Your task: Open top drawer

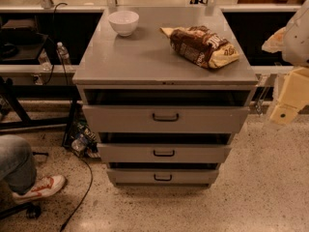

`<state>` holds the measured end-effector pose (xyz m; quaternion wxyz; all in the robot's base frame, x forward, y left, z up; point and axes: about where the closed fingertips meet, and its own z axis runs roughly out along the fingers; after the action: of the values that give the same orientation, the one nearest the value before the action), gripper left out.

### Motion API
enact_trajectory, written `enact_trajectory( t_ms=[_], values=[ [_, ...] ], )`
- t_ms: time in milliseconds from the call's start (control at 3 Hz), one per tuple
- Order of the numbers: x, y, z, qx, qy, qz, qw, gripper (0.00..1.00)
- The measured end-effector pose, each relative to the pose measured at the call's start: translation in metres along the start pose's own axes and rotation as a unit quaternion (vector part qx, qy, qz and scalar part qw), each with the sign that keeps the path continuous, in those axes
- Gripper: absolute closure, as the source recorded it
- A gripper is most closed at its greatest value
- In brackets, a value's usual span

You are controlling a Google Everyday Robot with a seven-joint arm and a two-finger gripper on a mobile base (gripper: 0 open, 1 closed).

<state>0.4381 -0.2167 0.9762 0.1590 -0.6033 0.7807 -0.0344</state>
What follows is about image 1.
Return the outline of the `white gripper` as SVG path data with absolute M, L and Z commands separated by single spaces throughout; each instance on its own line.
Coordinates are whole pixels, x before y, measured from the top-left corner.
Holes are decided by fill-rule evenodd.
M 278 125 L 287 125 L 298 111 L 309 104 L 309 69 L 296 68 L 284 78 L 284 84 L 269 119 Z

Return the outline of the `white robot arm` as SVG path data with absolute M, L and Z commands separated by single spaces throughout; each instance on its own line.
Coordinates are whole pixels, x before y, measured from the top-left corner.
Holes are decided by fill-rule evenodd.
M 269 117 L 272 123 L 291 123 L 298 112 L 309 104 L 309 0 L 262 45 L 270 53 L 280 51 L 282 59 L 295 68 L 284 78 L 276 105 Z

